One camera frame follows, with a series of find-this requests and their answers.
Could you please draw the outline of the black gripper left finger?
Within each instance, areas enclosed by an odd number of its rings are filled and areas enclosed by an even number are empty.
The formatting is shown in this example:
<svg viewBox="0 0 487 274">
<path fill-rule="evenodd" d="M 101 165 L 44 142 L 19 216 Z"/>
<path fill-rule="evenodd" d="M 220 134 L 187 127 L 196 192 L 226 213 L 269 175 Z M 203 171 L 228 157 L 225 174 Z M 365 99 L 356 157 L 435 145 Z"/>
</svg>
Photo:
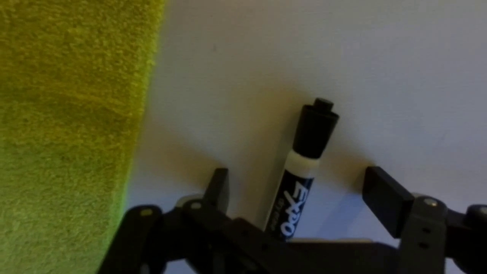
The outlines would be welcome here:
<svg viewBox="0 0 487 274">
<path fill-rule="evenodd" d="M 217 168 L 203 192 L 203 201 L 220 212 L 228 209 L 228 169 Z"/>
</svg>

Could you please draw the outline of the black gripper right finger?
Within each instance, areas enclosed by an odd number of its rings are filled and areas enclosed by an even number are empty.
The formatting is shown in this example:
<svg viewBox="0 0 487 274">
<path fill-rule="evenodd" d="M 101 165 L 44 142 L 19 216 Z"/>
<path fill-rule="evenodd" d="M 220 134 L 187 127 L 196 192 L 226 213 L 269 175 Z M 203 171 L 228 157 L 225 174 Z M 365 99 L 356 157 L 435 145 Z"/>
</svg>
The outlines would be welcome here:
<svg viewBox="0 0 487 274">
<path fill-rule="evenodd" d="M 368 166 L 362 200 L 392 238 L 401 236 L 413 197 L 397 180 L 378 166 Z"/>
</svg>

